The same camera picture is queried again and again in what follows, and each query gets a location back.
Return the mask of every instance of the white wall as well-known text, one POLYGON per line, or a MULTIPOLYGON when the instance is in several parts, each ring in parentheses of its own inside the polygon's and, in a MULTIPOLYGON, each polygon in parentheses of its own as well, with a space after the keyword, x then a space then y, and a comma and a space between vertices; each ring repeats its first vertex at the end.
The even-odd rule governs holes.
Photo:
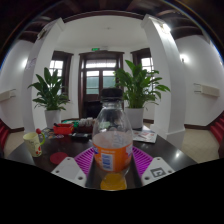
POLYGON ((206 126, 224 110, 224 69, 216 49, 202 36, 176 40, 180 54, 188 56, 184 62, 186 83, 185 124, 206 126), (220 97, 194 92, 194 83, 220 89, 220 97))
POLYGON ((23 127, 21 89, 24 68, 33 43, 18 40, 12 46, 0 73, 0 92, 11 89, 16 97, 0 102, 0 118, 11 129, 23 127))

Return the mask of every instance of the black table surface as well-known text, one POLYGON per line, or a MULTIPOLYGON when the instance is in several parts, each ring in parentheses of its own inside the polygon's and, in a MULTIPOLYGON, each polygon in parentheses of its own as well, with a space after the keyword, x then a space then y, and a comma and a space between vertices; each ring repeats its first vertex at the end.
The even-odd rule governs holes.
MULTIPOLYGON (((168 141, 164 140, 159 135, 157 135, 155 143, 133 141, 133 145, 152 157, 162 157, 175 171, 197 164, 194 160, 192 160, 190 157, 170 144, 168 141)), ((46 139, 45 143, 41 146, 42 155, 40 157, 32 157, 26 148, 25 143, 22 143, 7 157, 7 159, 34 165, 45 171, 52 172, 57 167, 57 165, 50 162, 50 156, 53 153, 65 152, 69 157, 75 157, 90 147, 92 147, 91 139, 89 141, 83 142, 74 140, 70 136, 65 135, 64 138, 46 139)), ((135 167, 133 156, 130 169, 125 178, 127 182, 127 189, 133 189, 142 186, 135 167)), ((100 182, 101 179, 97 172, 95 160, 93 160, 87 178, 86 187, 100 189, 100 182)))

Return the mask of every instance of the paper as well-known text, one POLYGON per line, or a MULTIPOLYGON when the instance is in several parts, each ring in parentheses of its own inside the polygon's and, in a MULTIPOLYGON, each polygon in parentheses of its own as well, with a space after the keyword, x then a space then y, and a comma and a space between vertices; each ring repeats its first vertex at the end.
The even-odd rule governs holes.
POLYGON ((151 130, 149 131, 134 131, 133 130, 133 140, 141 142, 156 142, 157 134, 151 130))

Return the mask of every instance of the potted plant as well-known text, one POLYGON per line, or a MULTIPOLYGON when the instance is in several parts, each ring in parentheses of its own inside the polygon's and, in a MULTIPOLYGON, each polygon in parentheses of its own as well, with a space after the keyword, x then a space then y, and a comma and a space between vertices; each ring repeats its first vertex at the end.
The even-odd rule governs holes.
POLYGON ((53 129, 54 123, 61 123, 61 110, 65 110, 62 104, 66 104, 69 102, 68 96, 63 93, 58 94, 58 91, 62 88, 67 88, 62 86, 62 80, 57 76, 58 70, 56 69, 52 76, 48 68, 44 68, 44 79, 36 74, 38 81, 28 86, 35 87, 38 92, 36 99, 33 101, 36 104, 34 108, 44 107, 45 110, 45 118, 47 122, 47 127, 53 129))
POLYGON ((126 87, 123 93, 123 99, 127 100, 128 107, 124 111, 131 123, 133 129, 143 126, 143 112, 146 103, 156 103, 156 99, 161 99, 160 91, 170 91, 170 89, 159 83, 161 77, 153 77, 159 74, 159 71, 148 72, 142 68, 142 64, 135 65, 131 61, 125 60, 132 71, 132 75, 123 69, 117 69, 114 74, 118 79, 116 86, 126 87))

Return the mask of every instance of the window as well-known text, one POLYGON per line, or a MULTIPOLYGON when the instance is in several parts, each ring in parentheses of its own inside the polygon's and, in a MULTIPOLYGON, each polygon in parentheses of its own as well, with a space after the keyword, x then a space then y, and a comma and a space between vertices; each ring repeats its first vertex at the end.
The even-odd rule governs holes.
MULTIPOLYGON (((53 71, 58 69, 58 77, 61 77, 62 79, 62 86, 68 87, 69 85, 69 73, 72 56, 73 54, 63 51, 54 51, 53 53, 49 70, 52 75, 53 71)), ((62 88, 62 90, 59 90, 58 94, 61 93, 61 91, 65 95, 68 95, 69 93, 67 88, 62 88)))
MULTIPOLYGON (((147 69, 148 72, 151 72, 152 70, 154 70, 154 66, 153 66, 153 60, 151 57, 151 52, 149 48, 144 48, 138 51, 133 51, 131 52, 132 57, 133 57, 133 63, 135 65, 137 64, 142 64, 143 69, 147 69)), ((149 91, 152 91, 155 88, 155 85, 150 86, 148 88, 149 91)))
POLYGON ((85 67, 85 94, 100 95, 100 92, 103 88, 115 87, 115 76, 113 74, 113 72, 115 71, 115 67, 115 59, 87 60, 85 67))
POLYGON ((115 87, 113 72, 123 68, 123 52, 99 51, 80 54, 78 100, 79 117, 88 116, 91 103, 100 102, 103 88, 115 87))
POLYGON ((57 69, 58 70, 58 77, 62 78, 62 69, 63 69, 63 61, 54 61, 52 60, 50 63, 49 71, 51 75, 53 75, 53 72, 57 69))
POLYGON ((86 94, 99 94, 99 71, 87 71, 86 76, 86 94))
POLYGON ((148 72, 154 70, 152 58, 141 58, 143 69, 147 69, 148 72))

